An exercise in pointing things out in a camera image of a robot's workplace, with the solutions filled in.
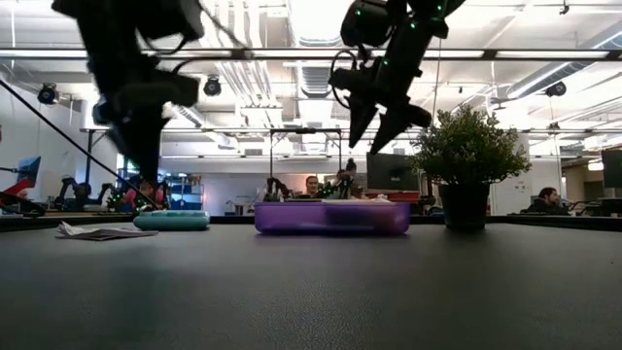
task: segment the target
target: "teal container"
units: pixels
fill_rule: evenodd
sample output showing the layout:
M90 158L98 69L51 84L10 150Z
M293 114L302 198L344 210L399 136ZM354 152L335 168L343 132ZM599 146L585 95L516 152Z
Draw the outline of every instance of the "teal container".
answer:
M134 225L143 230L204 230L210 225L210 214L194 210L158 210L140 213Z

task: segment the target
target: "desk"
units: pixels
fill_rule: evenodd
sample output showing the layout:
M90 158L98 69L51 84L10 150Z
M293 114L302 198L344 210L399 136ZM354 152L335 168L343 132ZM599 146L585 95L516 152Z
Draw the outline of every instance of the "desk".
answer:
M129 223L112 225L126 227ZM622 233L0 233L0 348L619 349Z

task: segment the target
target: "potted plant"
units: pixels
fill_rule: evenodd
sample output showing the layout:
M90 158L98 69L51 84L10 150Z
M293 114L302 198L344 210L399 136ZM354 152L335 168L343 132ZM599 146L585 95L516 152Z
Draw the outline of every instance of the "potted plant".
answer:
M490 185L527 172L532 165L515 128L500 129L495 116L463 105L458 112L438 111L438 124L425 129L413 156L439 185L445 224L455 230L485 227Z

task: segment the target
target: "paper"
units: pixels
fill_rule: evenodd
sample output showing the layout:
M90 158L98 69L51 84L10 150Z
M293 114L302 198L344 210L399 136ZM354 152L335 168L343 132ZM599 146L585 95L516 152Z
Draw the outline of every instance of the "paper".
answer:
M107 240L116 238L133 238L153 236L157 231L144 231L136 228L83 228L72 227L71 225L61 222L58 226L58 232L62 234L57 238L66 239L90 239L90 240Z

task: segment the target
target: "security camera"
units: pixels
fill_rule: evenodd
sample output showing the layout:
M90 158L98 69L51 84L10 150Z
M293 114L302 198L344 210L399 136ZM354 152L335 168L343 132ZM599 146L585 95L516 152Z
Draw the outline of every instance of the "security camera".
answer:
M209 76L205 87L203 87L203 92L208 96L218 96L221 94L221 91L221 83L218 76Z
M37 95L37 100L42 104L47 106L53 106L58 103L58 97L60 94L56 90L56 84L54 83L44 83L41 90L39 90L39 94Z
M553 97L553 96L563 96L566 93L566 84L559 82L556 83L550 87L548 87L545 91L544 94L549 96L549 97Z

